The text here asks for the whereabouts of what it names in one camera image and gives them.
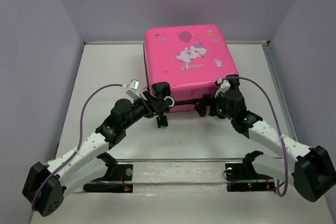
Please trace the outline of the pink hard-shell suitcase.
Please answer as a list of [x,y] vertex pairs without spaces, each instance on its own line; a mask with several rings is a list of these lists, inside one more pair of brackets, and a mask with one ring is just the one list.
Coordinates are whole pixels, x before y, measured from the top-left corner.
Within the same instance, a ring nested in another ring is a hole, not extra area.
[[239,75],[213,24],[151,28],[144,35],[143,52],[148,92],[175,102],[167,112],[196,110],[205,116],[218,79]]

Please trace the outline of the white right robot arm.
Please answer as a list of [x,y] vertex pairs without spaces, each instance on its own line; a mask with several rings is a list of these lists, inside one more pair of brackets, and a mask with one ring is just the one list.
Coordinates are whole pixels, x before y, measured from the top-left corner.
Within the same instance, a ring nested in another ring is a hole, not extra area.
[[239,90],[229,89],[218,94],[205,94],[195,105],[200,116],[229,119],[234,130],[259,143],[280,157],[267,157],[261,151],[245,155],[241,171],[248,178],[268,175],[293,186],[307,201],[315,202],[335,186],[335,168],[328,151],[321,147],[310,147],[281,134],[262,117],[247,110],[245,99]]

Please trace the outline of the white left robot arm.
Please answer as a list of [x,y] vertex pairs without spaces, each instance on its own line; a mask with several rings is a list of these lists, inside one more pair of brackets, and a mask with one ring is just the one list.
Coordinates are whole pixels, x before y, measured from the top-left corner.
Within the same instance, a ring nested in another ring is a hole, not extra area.
[[22,194],[32,210],[43,217],[51,215],[70,191],[72,176],[95,158],[104,161],[98,167],[99,175],[113,178],[116,166],[110,163],[112,157],[107,151],[125,138],[126,130],[135,122],[164,113],[174,103],[170,96],[156,98],[146,91],[134,101],[116,101],[110,115],[86,140],[80,140],[77,147],[57,159],[47,164],[37,162],[30,168]]

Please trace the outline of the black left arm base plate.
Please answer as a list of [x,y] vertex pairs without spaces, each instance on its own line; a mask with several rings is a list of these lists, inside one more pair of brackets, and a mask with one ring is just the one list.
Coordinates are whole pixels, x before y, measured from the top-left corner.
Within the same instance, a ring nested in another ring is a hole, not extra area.
[[86,193],[133,193],[133,164],[118,164],[82,187]]

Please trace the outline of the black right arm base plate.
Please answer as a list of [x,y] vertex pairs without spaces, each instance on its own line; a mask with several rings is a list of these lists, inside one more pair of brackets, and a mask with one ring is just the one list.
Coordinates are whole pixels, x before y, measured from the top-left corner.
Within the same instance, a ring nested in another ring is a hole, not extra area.
[[244,163],[225,164],[223,178],[227,181],[229,193],[276,190],[276,182],[272,177],[257,174]]

